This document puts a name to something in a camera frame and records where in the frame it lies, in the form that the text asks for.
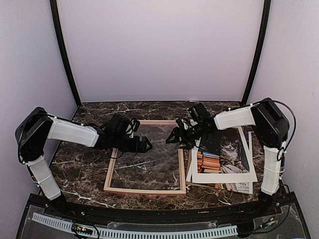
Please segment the clear acrylic sheet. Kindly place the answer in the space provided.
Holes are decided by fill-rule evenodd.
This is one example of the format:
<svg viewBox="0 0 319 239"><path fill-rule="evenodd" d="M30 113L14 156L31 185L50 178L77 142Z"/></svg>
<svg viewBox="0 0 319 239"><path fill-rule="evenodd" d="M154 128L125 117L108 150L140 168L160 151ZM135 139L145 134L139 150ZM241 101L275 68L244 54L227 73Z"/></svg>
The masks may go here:
<svg viewBox="0 0 319 239"><path fill-rule="evenodd" d="M146 153L124 153L116 160L111 188L180 190L177 143L167 144L176 125L140 125L137 135L146 136L153 148Z"/></svg>

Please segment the pink wooden picture frame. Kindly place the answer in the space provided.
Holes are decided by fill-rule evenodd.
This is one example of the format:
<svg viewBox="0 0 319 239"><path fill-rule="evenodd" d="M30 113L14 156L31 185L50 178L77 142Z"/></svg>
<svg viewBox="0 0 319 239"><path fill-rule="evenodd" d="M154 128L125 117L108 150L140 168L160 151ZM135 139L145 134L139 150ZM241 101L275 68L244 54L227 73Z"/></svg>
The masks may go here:
<svg viewBox="0 0 319 239"><path fill-rule="evenodd" d="M177 125L174 120L142 120L141 125ZM107 170L107 176L104 184L104 191L108 193L118 193L118 194L135 194L135 195L169 195L169 196L184 196L186 195L186 184L185 184L185 170L184 170L184 155L182 149L178 148L178 158L179 158L179 176L180 176L180 190L135 190L135 189L122 189L122 188L111 188L111 180L114 171L115 162L123 154L117 149L113 149L111 154L111 159L109 162L109 167Z"/></svg>

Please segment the white photo mat board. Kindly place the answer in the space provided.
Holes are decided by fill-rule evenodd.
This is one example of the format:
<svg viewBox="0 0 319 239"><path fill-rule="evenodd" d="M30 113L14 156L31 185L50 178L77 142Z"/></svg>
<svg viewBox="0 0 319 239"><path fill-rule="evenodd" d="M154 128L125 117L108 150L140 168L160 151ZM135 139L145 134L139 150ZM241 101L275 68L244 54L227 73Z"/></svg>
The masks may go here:
<svg viewBox="0 0 319 239"><path fill-rule="evenodd" d="M187 181L197 184L215 184L215 183L241 183L241 182L256 182L257 176L253 164L252 154L248 146L247 138L242 127L235 127L239 129L242 138L243 146L247 154L248 163L250 166L249 173L198 173L197 170L197 152L199 149L200 140L196 142L196 147L190 151L190 170L187 174Z"/></svg>

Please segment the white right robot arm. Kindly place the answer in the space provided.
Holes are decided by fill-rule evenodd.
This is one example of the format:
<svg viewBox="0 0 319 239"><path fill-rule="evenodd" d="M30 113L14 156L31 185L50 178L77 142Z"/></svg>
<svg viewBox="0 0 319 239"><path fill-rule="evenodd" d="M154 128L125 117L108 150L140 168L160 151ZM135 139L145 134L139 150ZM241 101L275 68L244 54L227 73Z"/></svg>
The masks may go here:
<svg viewBox="0 0 319 239"><path fill-rule="evenodd" d="M183 148L192 149L196 140L218 130L252 125L255 134L264 149L264 176L261 192L274 195L280 187L284 164L282 160L290 144L288 136L290 123L277 106L279 101L265 98L250 105L229 109L211 116L202 103L188 109L192 119L177 119L175 127L166 139L166 143L179 143Z"/></svg>

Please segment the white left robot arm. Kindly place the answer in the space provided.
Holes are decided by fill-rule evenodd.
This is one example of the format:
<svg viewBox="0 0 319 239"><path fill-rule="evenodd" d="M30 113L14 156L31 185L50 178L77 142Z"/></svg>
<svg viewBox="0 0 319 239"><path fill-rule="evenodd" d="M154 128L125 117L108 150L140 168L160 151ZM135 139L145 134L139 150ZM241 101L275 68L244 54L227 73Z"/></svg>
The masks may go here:
<svg viewBox="0 0 319 239"><path fill-rule="evenodd" d="M15 130L18 160L27 166L37 186L52 201L52 211L59 217L66 217L70 205L61 199L63 194L45 160L46 142L58 140L99 150L115 148L121 153L146 153L153 146L147 137L135 135L139 126L140 121L136 118L129 119L119 114L101 126L75 123L36 107Z"/></svg>

